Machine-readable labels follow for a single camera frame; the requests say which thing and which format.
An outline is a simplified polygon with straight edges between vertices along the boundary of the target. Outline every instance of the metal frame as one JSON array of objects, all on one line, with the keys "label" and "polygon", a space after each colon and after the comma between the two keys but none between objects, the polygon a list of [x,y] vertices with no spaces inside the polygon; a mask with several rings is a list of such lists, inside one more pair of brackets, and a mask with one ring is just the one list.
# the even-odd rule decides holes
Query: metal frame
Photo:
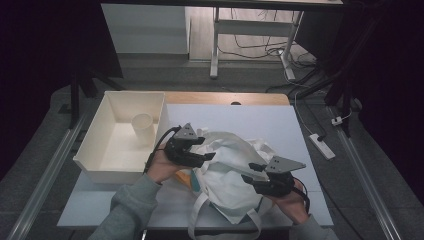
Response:
[{"label": "metal frame", "polygon": [[[329,112],[333,117],[336,117],[334,115],[334,110],[329,108]],[[397,226],[389,210],[387,209],[386,204],[380,197],[380,194],[378,193],[378,190],[374,185],[374,182],[368,173],[367,168],[365,167],[358,151],[356,150],[355,145],[352,142],[352,139],[346,135],[341,127],[337,127],[337,134],[339,135],[340,141],[346,150],[352,167],[355,170],[356,176],[362,185],[362,189],[364,190],[365,195],[368,197],[368,201],[371,207],[375,210],[375,214],[381,225],[381,229],[383,230],[387,239],[401,240],[402,237],[400,236]]]},{"label": "metal frame", "polygon": [[88,108],[81,115],[78,122],[76,122],[75,127],[66,131],[59,147],[35,187],[34,192],[22,210],[22,213],[13,226],[12,231],[9,233],[9,236],[7,237],[8,240],[25,239],[28,235],[35,218],[37,217],[51,187],[53,186],[53,183],[56,180],[57,175],[59,174],[60,169],[62,168],[63,163],[66,160],[66,156],[71,150],[78,133],[88,118],[88,112],[92,111],[92,105],[94,105],[93,101],[90,101]]},{"label": "metal frame", "polygon": [[287,46],[280,50],[280,58],[288,80],[295,80],[293,70],[290,66],[288,56],[296,36],[303,11],[298,12],[293,23],[287,22],[258,22],[241,20],[219,20],[219,7],[215,8],[214,33],[211,55],[210,78],[218,78],[218,36],[219,34],[252,35],[287,37]]}]

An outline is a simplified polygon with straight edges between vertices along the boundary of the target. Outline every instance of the metal rail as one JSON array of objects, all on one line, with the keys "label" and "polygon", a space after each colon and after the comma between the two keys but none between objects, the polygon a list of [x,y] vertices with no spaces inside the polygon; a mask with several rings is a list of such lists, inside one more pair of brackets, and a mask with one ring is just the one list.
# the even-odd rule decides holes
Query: metal rail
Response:
[{"label": "metal rail", "polygon": [[[330,108],[329,110],[330,113],[336,117]],[[380,197],[380,194],[378,193],[378,190],[375,187],[367,168],[365,167],[361,157],[358,154],[358,151],[356,150],[355,145],[352,142],[352,139],[348,138],[340,127],[337,127],[337,133],[350,159],[352,167],[356,172],[359,182],[362,185],[365,195],[368,197],[368,201],[370,202],[371,207],[375,210],[377,219],[384,234],[386,235],[387,239],[401,240],[402,237],[400,236],[396,224],[390,212],[388,211],[386,204]]]},{"label": "metal rail", "polygon": [[49,194],[63,163],[65,162],[66,156],[71,150],[79,131],[88,118],[88,113],[94,105],[93,101],[90,101],[88,105],[88,108],[83,112],[75,127],[66,131],[34,192],[22,210],[22,213],[13,226],[12,231],[9,233],[9,236],[7,237],[8,240],[25,239],[28,235],[35,218],[44,204],[44,201],[46,200],[46,197]]}]

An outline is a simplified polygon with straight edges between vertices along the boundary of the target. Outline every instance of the metal table leg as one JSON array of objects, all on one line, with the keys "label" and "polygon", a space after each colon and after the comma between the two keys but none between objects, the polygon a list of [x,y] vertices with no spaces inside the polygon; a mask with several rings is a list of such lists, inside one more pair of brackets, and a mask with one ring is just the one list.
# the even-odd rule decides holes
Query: metal table leg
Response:
[{"label": "metal table leg", "polygon": [[215,8],[215,20],[213,25],[213,46],[211,57],[211,79],[218,78],[218,31],[219,30],[219,8]]}]

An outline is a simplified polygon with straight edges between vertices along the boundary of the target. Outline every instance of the paper cup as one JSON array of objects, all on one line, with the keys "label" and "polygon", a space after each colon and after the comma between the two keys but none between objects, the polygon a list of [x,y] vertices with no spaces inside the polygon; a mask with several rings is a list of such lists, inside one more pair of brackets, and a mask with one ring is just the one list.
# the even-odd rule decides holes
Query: paper cup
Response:
[{"label": "paper cup", "polygon": [[155,139],[153,117],[147,113],[140,113],[133,117],[131,125],[135,135],[143,146],[151,146]]}]

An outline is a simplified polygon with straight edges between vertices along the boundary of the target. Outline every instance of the gray sleeve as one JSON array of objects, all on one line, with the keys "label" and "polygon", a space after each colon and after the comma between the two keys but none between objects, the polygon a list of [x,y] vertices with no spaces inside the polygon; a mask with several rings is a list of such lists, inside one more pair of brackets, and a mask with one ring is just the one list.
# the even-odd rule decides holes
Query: gray sleeve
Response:
[{"label": "gray sleeve", "polygon": [[294,225],[292,229],[296,232],[298,240],[339,239],[331,228],[322,228],[312,215],[310,215],[308,221],[303,224]]},{"label": "gray sleeve", "polygon": [[89,239],[137,238],[157,206],[156,194],[160,187],[147,174],[132,186],[122,186],[112,198],[109,215]]}]

